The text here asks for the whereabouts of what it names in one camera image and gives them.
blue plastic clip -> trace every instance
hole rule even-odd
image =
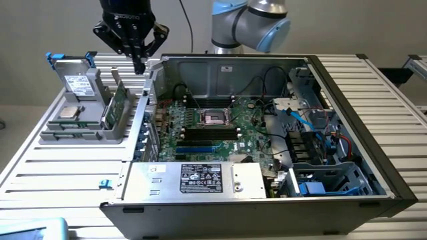
[[[299,185],[299,191],[303,196],[324,195],[327,193],[322,182],[303,182]]]
[[[95,65],[95,60],[93,60],[93,56],[95,55],[92,55],[93,54],[93,52],[92,51],[88,51],[87,53],[85,53],[85,59],[88,60],[88,63],[91,64],[91,68],[93,68],[93,69],[96,69],[96,65]]]
[[[112,189],[114,181],[109,179],[103,179],[99,181],[99,189]]]
[[[45,54],[45,60],[47,60],[47,63],[51,65],[51,68],[55,70],[55,66],[53,66],[53,62],[52,62],[52,59],[63,59],[65,57],[65,55],[64,54],[53,54],[52,55],[52,53],[51,52],[48,52],[47,54]]]

green circuit board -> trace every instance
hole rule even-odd
[[[256,112],[255,119],[260,119],[262,111],[258,107],[251,109],[248,104],[256,104],[255,100],[250,98],[238,98],[232,104],[232,108],[186,108],[178,101],[172,102],[166,108],[164,123],[168,126],[159,127],[160,132],[160,162],[226,162],[231,159],[242,158],[243,156],[251,156],[256,163],[260,163],[262,168],[267,169],[272,164],[274,159],[271,154],[271,148],[266,148],[260,151],[260,146],[268,141],[268,136],[258,133],[251,122],[254,113]],[[226,112],[230,123],[227,125],[203,125],[202,114],[203,111],[219,111]],[[238,140],[216,140],[212,141],[215,146],[214,152],[208,153],[176,153],[178,141],[180,141],[180,130],[186,126],[191,129],[202,128],[240,128],[242,136]],[[266,128],[258,125],[258,129],[266,132]],[[186,155],[186,160],[176,160],[176,155]]]
[[[128,100],[127,89],[123,82],[119,82],[118,90],[114,94],[114,97],[109,100],[109,105],[105,108],[104,113],[104,124],[107,129],[112,129],[115,124],[120,122],[123,111],[126,109],[126,102]]]

motherboard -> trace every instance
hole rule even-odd
[[[270,138],[256,131],[266,132],[258,111],[262,105],[260,99],[250,97],[220,103],[202,100],[164,103],[156,111],[159,161],[254,161],[271,169]]]

black cable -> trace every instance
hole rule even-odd
[[[287,72],[284,71],[284,69],[282,68],[282,67],[279,67],[279,66],[271,66],[268,69],[267,69],[267,71],[266,71],[266,73],[264,73],[264,77],[263,77],[263,79],[264,79],[264,92],[266,92],[266,94],[267,94],[267,87],[266,87],[266,81],[267,81],[267,74],[268,74],[268,72],[271,71],[271,69],[279,69],[282,72],[283,72],[283,76],[284,76],[284,89],[286,90],[288,90],[288,88],[287,88],[287,85],[288,85],[288,78],[287,78]]]
[[[264,84],[264,80],[263,77],[256,75],[255,77],[252,77],[251,81],[248,82],[248,84],[246,85],[246,87],[242,89],[242,91],[239,91],[235,95],[239,96],[246,90],[247,88],[251,86],[251,84],[254,83],[255,79],[260,79],[262,83]]]
[[[255,110],[255,112],[254,112],[254,115],[252,115],[252,118],[251,118],[251,123],[252,123],[254,129],[255,129],[256,132],[259,132],[259,133],[263,134],[264,136],[279,137],[279,138],[282,138],[283,140],[287,140],[286,137],[282,136],[282,135],[271,134],[271,133],[267,133],[267,132],[263,132],[263,131],[258,130],[256,127],[255,127],[255,125],[254,125],[254,118],[255,118],[255,115],[256,115],[258,111],[259,111],[262,108],[264,108],[266,106],[268,106],[268,105],[274,105],[274,103],[272,103],[272,102],[271,102],[271,103],[267,103],[266,105],[260,106],[260,107]],[[263,151],[263,148],[260,148],[260,151],[262,151],[263,154],[266,154],[266,155],[268,155],[268,156],[274,156],[274,155],[278,155],[278,154],[280,154],[280,153],[287,152],[288,149],[286,149],[286,150],[283,150],[283,151],[280,151],[280,152],[276,152],[276,153],[274,153],[274,154],[266,153],[266,152]]]
[[[183,4],[183,0],[179,0],[179,3],[180,3],[182,11],[184,12],[187,23],[188,23],[190,34],[191,34],[191,53],[194,53],[194,49],[195,49],[194,48],[194,46],[195,46],[194,28],[192,28],[192,24],[191,24],[190,19],[188,19],[188,15],[187,15],[186,7],[184,7],[184,4]]]
[[[288,149],[286,149],[286,150],[283,150],[283,151],[280,151],[280,152],[276,152],[276,153],[267,153],[267,152],[264,152],[264,146],[266,146],[266,144],[270,142],[270,140],[260,146],[260,152],[264,154],[264,155],[267,155],[267,156],[275,156],[275,155],[278,155],[278,154],[282,154],[282,153],[284,153],[284,152],[288,152],[290,150]]]
[[[174,100],[174,101],[176,100],[176,98],[175,98],[175,92],[176,92],[176,88],[178,88],[179,86],[183,86],[183,87],[187,89],[187,84],[186,84],[186,83],[179,82],[179,83],[175,84],[174,89],[172,89],[172,100]]]

white label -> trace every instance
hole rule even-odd
[[[220,67],[220,71],[222,72],[232,72],[234,71],[234,67],[232,66],[222,66]]]
[[[166,173],[167,172],[167,165],[166,164],[150,165],[148,172],[150,173]]]
[[[80,76],[64,76],[71,90],[76,96],[95,96],[93,89],[88,77]]]

